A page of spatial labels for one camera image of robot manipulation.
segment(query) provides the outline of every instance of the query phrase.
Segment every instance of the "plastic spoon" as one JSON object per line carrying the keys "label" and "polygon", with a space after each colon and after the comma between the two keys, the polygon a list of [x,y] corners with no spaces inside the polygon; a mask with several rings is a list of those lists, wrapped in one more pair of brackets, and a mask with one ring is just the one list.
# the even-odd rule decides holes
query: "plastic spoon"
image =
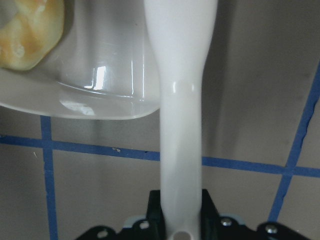
{"label": "plastic spoon", "polygon": [[217,0],[144,0],[160,74],[161,207],[167,239],[200,239],[201,86]]}

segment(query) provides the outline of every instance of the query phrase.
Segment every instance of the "bread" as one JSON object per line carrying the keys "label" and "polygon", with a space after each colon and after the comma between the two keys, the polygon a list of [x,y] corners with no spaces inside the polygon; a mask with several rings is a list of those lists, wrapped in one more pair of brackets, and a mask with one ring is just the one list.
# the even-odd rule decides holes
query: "bread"
{"label": "bread", "polygon": [[58,43],[64,0],[14,0],[17,14],[0,29],[0,67],[29,70]]}

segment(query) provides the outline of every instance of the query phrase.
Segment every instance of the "white utensil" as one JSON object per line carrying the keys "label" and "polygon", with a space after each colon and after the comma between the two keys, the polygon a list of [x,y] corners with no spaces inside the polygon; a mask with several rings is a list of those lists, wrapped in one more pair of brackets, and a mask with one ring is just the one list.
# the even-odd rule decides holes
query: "white utensil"
{"label": "white utensil", "polygon": [[217,0],[144,0],[160,74],[161,207],[167,239],[200,239],[201,86]]}

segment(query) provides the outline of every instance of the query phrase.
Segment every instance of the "screw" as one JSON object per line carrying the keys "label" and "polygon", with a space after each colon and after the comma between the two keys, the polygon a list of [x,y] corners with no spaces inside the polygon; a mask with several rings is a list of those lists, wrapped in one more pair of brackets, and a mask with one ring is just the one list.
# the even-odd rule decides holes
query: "screw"
{"label": "screw", "polygon": [[278,229],[275,225],[267,225],[265,226],[265,230],[268,234],[276,234]]}
{"label": "screw", "polygon": [[228,218],[228,217],[222,218],[220,222],[221,222],[221,224],[222,224],[223,226],[225,226],[225,227],[230,227],[230,226],[232,225],[232,221],[231,221],[231,219]]}
{"label": "screw", "polygon": [[108,236],[108,231],[107,230],[102,230],[100,232],[97,233],[96,237],[98,239],[104,239]]}
{"label": "screw", "polygon": [[148,221],[143,221],[140,223],[139,227],[140,229],[148,229],[149,228],[149,222]]}

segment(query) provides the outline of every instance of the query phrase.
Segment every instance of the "blue tape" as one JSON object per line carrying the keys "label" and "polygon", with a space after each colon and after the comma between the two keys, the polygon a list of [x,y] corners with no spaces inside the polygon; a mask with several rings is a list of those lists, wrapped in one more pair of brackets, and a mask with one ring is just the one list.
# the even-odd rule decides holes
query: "blue tape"
{"label": "blue tape", "polygon": [[269,221],[277,221],[280,214],[284,197],[286,196],[292,176],[294,173],[314,174],[314,171],[308,171],[307,168],[297,168],[297,162],[301,153],[303,141],[307,135],[310,120],[314,114],[316,103],[320,96],[320,64],[318,65],[303,113],[301,116],[298,129],[296,131],[293,144],[285,166],[285,173],[282,176],[280,185],[278,187],[271,211],[269,213]]}
{"label": "blue tape", "polygon": [[81,143],[71,143],[71,142],[61,142],[61,141],[53,141],[52,144],[53,144],[53,149],[61,150],[61,151],[107,155],[107,156],[113,156],[113,157],[132,158],[132,159],[151,160],[151,161],[160,160],[160,153],[156,151],[143,151],[143,150],[134,150],[134,149],[117,148],[117,147],[109,147],[109,146],[99,146],[99,145],[87,145],[87,144],[81,144]]}
{"label": "blue tape", "polygon": [[[0,144],[52,149],[52,150],[60,150],[60,151],[75,152],[75,153],[105,155],[105,156],[140,159],[140,160],[160,161],[160,153],[157,151],[144,151],[144,150],[135,150],[135,149],[127,149],[127,148],[115,148],[115,147],[109,147],[109,146],[63,142],[63,141],[50,141],[50,140],[41,140],[41,139],[34,139],[34,138],[24,138],[24,137],[18,137],[18,136],[2,136],[0,137]],[[208,166],[208,167],[244,170],[244,171],[252,171],[252,172],[267,173],[267,174],[280,174],[280,175],[286,175],[286,176],[301,175],[306,177],[320,178],[320,175],[317,175],[318,172],[320,172],[320,169],[308,168],[308,167],[295,167],[294,171],[292,171],[292,169],[288,169],[287,167],[273,165],[273,164],[248,162],[248,161],[232,160],[232,159],[225,159],[225,158],[214,158],[214,157],[203,157],[202,165]]]}
{"label": "blue tape", "polygon": [[292,179],[292,176],[289,176],[289,175],[282,176],[277,193],[275,195],[275,199],[274,199],[271,211],[269,213],[268,221],[276,222],[278,220],[281,208],[283,206],[284,198],[290,186],[291,179]]}
{"label": "blue tape", "polygon": [[293,174],[297,175],[297,176],[320,178],[320,169],[319,168],[297,166],[294,169],[294,173]]}
{"label": "blue tape", "polygon": [[50,240],[58,240],[55,178],[52,149],[43,149],[43,160],[46,191],[46,207],[48,214]]}
{"label": "blue tape", "polygon": [[49,116],[40,116],[41,135],[43,140],[51,140],[51,118]]}
{"label": "blue tape", "polygon": [[54,161],[51,134],[51,118],[40,116],[43,161],[44,161],[44,180],[46,191],[46,207],[48,214],[50,240],[58,240],[58,224],[56,212],[56,193],[55,193],[55,176]]}
{"label": "blue tape", "polygon": [[285,172],[285,168],[278,165],[212,157],[203,157],[202,165],[209,167],[236,169],[268,174],[283,174]]}

